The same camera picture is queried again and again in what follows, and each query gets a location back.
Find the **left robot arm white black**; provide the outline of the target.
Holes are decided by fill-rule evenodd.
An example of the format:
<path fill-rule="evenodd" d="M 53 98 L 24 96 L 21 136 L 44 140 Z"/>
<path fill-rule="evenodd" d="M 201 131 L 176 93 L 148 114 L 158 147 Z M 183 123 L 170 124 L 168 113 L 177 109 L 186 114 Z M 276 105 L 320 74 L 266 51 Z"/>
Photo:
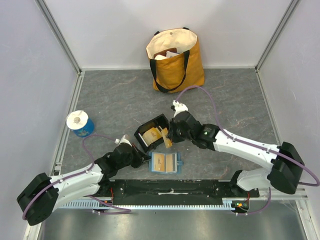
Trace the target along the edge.
<path fill-rule="evenodd" d="M 109 179 L 125 167 L 139 168 L 151 157 L 129 143 L 119 144 L 112 152 L 96 159 L 81 169 L 57 175 L 36 175 L 16 201 L 22 210 L 22 219 L 29 225 L 46 220 L 62 205 L 81 197 L 106 196 Z"/>

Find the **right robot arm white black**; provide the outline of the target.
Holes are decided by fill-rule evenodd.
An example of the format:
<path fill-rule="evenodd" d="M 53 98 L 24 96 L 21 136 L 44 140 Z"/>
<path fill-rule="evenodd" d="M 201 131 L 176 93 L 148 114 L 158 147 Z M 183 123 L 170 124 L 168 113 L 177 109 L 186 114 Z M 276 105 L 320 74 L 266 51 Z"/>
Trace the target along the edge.
<path fill-rule="evenodd" d="M 168 138 L 173 143 L 188 140 L 200 149 L 228 153 L 259 165 L 258 169 L 234 173 L 229 191 L 235 197 L 268 187 L 293 195 L 305 165 L 291 143 L 283 142 L 278 146 L 240 137 L 217 125 L 201 124 L 188 111 L 180 112 L 170 120 Z"/>

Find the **black plastic tray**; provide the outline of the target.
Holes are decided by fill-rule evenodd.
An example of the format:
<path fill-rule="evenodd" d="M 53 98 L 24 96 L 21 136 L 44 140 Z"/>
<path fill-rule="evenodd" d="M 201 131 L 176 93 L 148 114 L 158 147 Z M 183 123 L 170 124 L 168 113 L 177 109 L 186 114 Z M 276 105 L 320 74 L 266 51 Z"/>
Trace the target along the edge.
<path fill-rule="evenodd" d="M 142 147 L 142 149 L 145 153 L 147 153 L 148 151 L 151 151 L 151 150 L 155 150 L 157 148 L 157 146 L 164 143 L 163 138 L 161 138 L 161 139 L 158 139 L 156 142 L 152 143 L 151 145 L 149 145 L 148 147 L 146 147 L 144 145 L 144 143 L 140 139 L 138 133 L 140 133 L 143 136 L 143 134 L 151 128 L 158 128 L 159 130 L 162 130 L 164 128 L 169 129 L 169 121 L 168 121 L 167 117 L 162 113 L 162 114 L 158 115 L 157 117 L 147 121 L 146 123 L 143 123 L 135 131 L 134 137 L 136 138 L 136 140 L 138 141 L 138 143 L 140 144 L 140 146 Z"/>

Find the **teal leather card holder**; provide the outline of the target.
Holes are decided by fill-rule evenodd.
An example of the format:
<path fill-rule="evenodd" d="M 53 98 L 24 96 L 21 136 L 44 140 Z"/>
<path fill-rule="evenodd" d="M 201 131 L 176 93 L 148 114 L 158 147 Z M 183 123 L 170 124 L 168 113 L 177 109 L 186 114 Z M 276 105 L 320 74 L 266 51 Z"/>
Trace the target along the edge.
<path fill-rule="evenodd" d="M 182 166 L 184 165 L 184 162 L 181 160 L 181 154 L 179 152 L 173 152 L 177 154 L 177 171 L 176 172 L 166 172 L 166 170 L 164 172 L 154 172 L 152 171 L 152 154 L 153 153 L 160 153 L 160 152 L 150 152 L 148 155 L 151 157 L 149 163 L 148 163 L 148 169 L 150 172 L 152 173 L 157 173 L 157 174 L 164 174 L 164 175 L 168 175 L 168 174 L 180 174 L 182 172 Z M 165 156 L 165 164 L 166 164 L 166 154 L 172 154 L 172 153 L 161 153 L 164 154 Z"/>

